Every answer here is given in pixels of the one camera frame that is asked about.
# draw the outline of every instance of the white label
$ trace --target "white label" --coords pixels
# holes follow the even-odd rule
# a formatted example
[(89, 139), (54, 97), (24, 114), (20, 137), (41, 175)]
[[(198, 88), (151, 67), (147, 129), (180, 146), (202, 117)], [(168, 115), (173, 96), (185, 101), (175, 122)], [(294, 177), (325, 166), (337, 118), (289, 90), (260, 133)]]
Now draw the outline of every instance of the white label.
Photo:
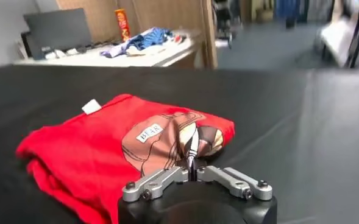
[(84, 107), (82, 107), (82, 110), (84, 111), (84, 113), (89, 115), (89, 114), (99, 111), (101, 108), (102, 107), (100, 106), (100, 104), (95, 99), (92, 99), (88, 103), (86, 103), (86, 105), (84, 105)]
[(159, 126), (159, 124), (152, 124), (148, 128), (145, 128), (144, 131), (136, 137), (136, 139), (142, 143), (145, 143), (150, 137), (153, 137), (162, 131), (163, 129), (161, 126)]

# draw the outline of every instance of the monitor screen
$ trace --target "monitor screen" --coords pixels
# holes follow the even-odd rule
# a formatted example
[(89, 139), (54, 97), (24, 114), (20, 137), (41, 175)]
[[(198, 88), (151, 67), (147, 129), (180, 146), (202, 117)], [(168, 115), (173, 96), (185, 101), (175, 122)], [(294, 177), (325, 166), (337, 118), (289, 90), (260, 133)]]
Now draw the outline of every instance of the monitor screen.
[(24, 15), (31, 37), (43, 52), (91, 44), (83, 9)]

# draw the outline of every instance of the folded red shirt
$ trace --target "folded red shirt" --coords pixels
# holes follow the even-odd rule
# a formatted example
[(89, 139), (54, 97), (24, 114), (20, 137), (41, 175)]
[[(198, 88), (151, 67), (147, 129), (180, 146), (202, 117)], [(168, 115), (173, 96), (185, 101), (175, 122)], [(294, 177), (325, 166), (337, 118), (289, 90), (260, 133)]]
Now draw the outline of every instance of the folded red shirt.
[(117, 223), (121, 189), (172, 167), (198, 137), (198, 156), (212, 155), (234, 135), (233, 122), (123, 94), (95, 113), (32, 132), (18, 147), (38, 187), (86, 223)]

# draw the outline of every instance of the floor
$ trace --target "floor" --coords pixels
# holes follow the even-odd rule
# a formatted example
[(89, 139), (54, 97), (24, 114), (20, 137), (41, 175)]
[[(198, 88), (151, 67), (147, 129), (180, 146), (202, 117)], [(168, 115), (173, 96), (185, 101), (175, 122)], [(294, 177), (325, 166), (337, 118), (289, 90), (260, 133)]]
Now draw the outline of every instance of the floor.
[(238, 30), (232, 49), (218, 48), (219, 68), (300, 69), (335, 67), (321, 60), (315, 47), (321, 25), (299, 24), (287, 30), (283, 23), (255, 24)]

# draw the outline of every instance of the cartoon character print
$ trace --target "cartoon character print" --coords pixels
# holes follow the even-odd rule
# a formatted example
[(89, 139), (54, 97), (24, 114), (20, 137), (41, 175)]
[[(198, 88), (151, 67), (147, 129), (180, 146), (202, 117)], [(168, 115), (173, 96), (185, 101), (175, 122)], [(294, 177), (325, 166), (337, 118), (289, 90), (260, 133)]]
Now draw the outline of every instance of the cartoon character print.
[(217, 152), (223, 143), (221, 130), (197, 127), (205, 116), (195, 112), (155, 115), (140, 122), (123, 137), (125, 159), (141, 172), (141, 176), (172, 167), (187, 155), (185, 145), (198, 133), (197, 156)]

